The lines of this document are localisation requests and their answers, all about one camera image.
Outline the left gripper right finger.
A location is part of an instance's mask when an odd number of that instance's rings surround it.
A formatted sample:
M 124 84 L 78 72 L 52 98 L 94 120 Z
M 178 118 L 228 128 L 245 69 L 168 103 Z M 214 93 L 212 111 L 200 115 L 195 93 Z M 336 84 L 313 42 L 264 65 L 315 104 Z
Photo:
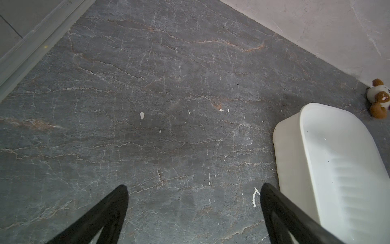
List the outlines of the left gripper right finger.
M 342 244 L 269 183 L 261 188 L 261 208 L 272 244 Z

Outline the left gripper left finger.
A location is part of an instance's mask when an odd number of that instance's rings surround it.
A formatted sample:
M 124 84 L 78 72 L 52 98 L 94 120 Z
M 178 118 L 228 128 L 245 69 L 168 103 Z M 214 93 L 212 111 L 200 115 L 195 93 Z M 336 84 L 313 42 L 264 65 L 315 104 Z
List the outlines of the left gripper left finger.
M 98 244 L 116 244 L 129 204 L 129 193 L 120 185 L 49 244 L 89 244 L 99 235 Z

